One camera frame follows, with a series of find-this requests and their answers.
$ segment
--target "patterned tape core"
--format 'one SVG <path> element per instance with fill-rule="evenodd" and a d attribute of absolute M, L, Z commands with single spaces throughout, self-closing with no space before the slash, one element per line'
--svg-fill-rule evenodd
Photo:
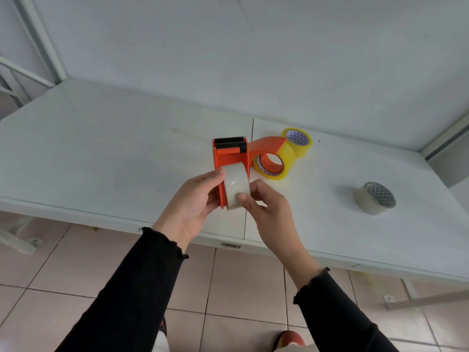
<path fill-rule="evenodd" d="M 262 163 L 261 163 L 261 156 L 257 156 L 257 165 L 259 166 L 259 168 L 261 169 L 261 171 L 264 173 L 264 174 L 267 174 L 268 176 L 279 176 L 280 174 L 283 173 L 283 171 L 285 170 L 285 165 L 283 164 L 283 160 L 282 158 L 279 157 L 279 159 L 282 161 L 282 171 L 280 173 L 271 173 L 269 172 L 268 170 L 266 170 L 263 166 L 262 166 Z"/>
<path fill-rule="evenodd" d="M 296 145 L 308 145 L 309 138 L 301 131 L 289 130 L 285 134 L 287 138 Z"/>
<path fill-rule="evenodd" d="M 385 186 L 375 182 L 368 182 L 364 187 L 366 192 L 374 196 L 381 206 L 388 209 L 396 206 L 396 199 L 393 193 Z"/>

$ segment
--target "tiled floor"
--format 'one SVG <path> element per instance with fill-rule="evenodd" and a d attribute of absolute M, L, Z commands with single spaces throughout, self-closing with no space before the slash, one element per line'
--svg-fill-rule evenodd
<path fill-rule="evenodd" d="M 9 215 L 0 213 L 0 227 Z M 34 219 L 21 236 L 43 245 L 24 255 L 0 245 L 0 351 L 53 351 L 90 306 L 137 235 Z M 313 343 L 296 289 L 272 257 L 192 244 L 166 311 L 172 351 L 269 351 L 290 329 Z M 406 299 L 400 281 L 333 268 L 331 276 L 402 352 L 469 350 L 469 302 L 388 312 Z M 457 288 L 415 282 L 419 296 Z"/>

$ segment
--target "yellow tape roll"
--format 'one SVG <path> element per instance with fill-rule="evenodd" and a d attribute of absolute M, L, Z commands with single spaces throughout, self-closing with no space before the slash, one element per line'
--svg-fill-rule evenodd
<path fill-rule="evenodd" d="M 267 154 L 261 154 L 252 161 L 252 166 L 259 174 L 267 179 L 283 179 L 287 176 L 295 162 L 296 155 L 293 148 L 288 144 L 288 141 L 280 147 L 275 155 L 280 158 L 282 164 L 275 164 L 267 157 Z"/>
<path fill-rule="evenodd" d="M 293 127 L 284 129 L 281 136 L 288 139 L 287 143 L 295 152 L 296 158 L 304 156 L 313 144 L 313 140 L 306 132 Z"/>

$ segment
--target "white table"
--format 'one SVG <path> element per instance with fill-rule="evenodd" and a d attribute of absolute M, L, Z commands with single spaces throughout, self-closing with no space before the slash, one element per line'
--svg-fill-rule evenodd
<path fill-rule="evenodd" d="M 212 138 L 285 127 L 67 80 L 0 122 L 0 210 L 138 233 L 187 178 L 213 168 Z M 270 183 L 322 264 L 469 282 L 469 216 L 420 154 L 308 132 L 308 154 Z M 362 212 L 352 188 L 368 181 L 388 187 L 396 207 Z M 270 254 L 243 209 L 217 209 L 196 242 Z"/>

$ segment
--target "barcode sticker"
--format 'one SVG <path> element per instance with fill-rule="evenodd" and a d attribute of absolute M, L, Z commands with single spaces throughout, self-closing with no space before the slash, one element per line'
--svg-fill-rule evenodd
<path fill-rule="evenodd" d="M 222 247 L 236 248 L 237 250 L 241 248 L 241 246 L 237 244 L 226 243 L 226 242 L 222 242 L 221 245 Z"/>

